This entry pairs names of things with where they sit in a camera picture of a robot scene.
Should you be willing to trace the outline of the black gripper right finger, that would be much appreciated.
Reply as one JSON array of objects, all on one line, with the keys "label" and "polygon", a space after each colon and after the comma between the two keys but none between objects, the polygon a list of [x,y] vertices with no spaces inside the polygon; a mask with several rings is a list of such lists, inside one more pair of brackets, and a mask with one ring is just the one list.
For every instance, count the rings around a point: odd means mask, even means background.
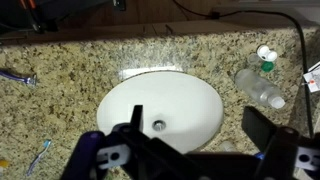
[{"label": "black gripper right finger", "polygon": [[296,130],[274,124],[253,106],[246,106],[241,122],[242,130],[263,153],[296,153],[299,134]]}]

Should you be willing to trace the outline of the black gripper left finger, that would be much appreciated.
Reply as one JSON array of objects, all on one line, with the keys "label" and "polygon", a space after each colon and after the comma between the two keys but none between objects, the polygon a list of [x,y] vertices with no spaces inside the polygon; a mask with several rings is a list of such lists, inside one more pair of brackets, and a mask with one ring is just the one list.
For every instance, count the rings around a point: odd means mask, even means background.
[{"label": "black gripper left finger", "polygon": [[120,123],[113,127],[112,137],[115,139],[150,140],[143,133],[143,106],[135,105],[129,122]]}]

